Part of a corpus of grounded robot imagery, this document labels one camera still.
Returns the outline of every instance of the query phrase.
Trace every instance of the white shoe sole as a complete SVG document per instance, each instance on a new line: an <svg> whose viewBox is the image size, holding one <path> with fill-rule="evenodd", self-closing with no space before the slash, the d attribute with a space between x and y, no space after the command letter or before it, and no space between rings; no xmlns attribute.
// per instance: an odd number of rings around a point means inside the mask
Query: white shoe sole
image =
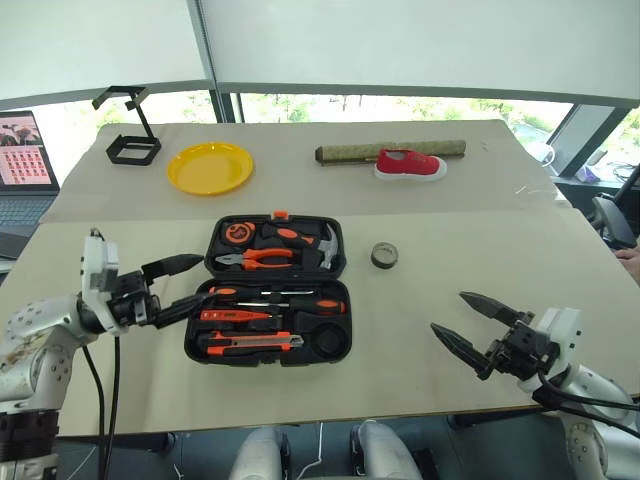
<svg viewBox="0 0 640 480"><path fill-rule="evenodd" d="M419 175L417 173L384 173L378 170L377 165L373 167L373 173L380 180L407 179L407 180L419 180L421 182L434 182L436 180L440 180L442 177L444 177L447 174L447 164L445 163L445 161L442 160L440 157L435 157L435 158L438 159L438 163L440 164L440 166L438 167L438 170L436 170L436 173L433 173L431 175Z"/></svg>

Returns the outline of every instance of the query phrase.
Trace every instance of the screwdriver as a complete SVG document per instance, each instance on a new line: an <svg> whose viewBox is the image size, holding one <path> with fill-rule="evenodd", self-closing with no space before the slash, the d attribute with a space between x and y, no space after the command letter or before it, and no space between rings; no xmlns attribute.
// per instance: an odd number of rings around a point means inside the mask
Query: screwdriver
<svg viewBox="0 0 640 480"><path fill-rule="evenodd" d="M267 318L274 318L274 315L250 310L202 310L200 312L200 320L212 322L244 323Z"/></svg>
<svg viewBox="0 0 640 480"><path fill-rule="evenodd" d="M346 312L344 302L327 299L292 298L289 303L239 302L239 307L281 307L318 315L336 315Z"/></svg>
<svg viewBox="0 0 640 480"><path fill-rule="evenodd" d="M260 297L261 295L271 295L279 293L281 295L311 295L315 293L313 290L289 290L283 292L264 291L259 288L251 287L211 287L209 293L214 297L227 300L250 300Z"/></svg>

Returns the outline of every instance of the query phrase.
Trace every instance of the hammer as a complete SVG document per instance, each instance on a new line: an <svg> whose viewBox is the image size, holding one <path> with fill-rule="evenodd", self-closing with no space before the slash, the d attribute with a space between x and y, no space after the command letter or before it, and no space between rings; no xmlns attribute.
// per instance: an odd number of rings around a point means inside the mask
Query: hammer
<svg viewBox="0 0 640 480"><path fill-rule="evenodd" d="M329 270L333 257L338 253L338 236L336 232L333 231L333 228L331 228L331 225L327 225L327 229L331 236L329 240L321 240L319 237L303 235L290 228L278 228L270 224L266 224L263 227L262 235L265 237L276 236L288 247L317 248L323 253L320 267Z"/></svg>

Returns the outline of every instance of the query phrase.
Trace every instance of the window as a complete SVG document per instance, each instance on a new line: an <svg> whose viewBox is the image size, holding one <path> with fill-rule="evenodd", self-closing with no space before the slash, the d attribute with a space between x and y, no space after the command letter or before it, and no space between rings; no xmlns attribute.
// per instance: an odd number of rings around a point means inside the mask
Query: window
<svg viewBox="0 0 640 480"><path fill-rule="evenodd" d="M587 161L606 182L624 183L640 163L640 107L631 110Z"/></svg>
<svg viewBox="0 0 640 480"><path fill-rule="evenodd" d="M109 123L140 123L135 110L124 106L125 97L109 98L98 110L89 100L39 105L32 110L42 132L51 165L60 184ZM142 103L150 124L215 123L211 97L206 90L156 93Z"/></svg>
<svg viewBox="0 0 640 480"><path fill-rule="evenodd" d="M242 94L245 121L504 120L524 146L545 143L571 104L474 98Z"/></svg>

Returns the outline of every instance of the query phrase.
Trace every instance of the black chair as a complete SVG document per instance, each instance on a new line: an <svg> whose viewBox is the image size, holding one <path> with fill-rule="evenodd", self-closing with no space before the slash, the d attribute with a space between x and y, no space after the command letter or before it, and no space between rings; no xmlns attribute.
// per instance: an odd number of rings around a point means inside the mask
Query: black chair
<svg viewBox="0 0 640 480"><path fill-rule="evenodd" d="M615 195L600 193L593 198L595 211L589 221L611 249L634 248L637 245L636 237L618 205L631 191L638 178L640 178L640 164Z"/></svg>

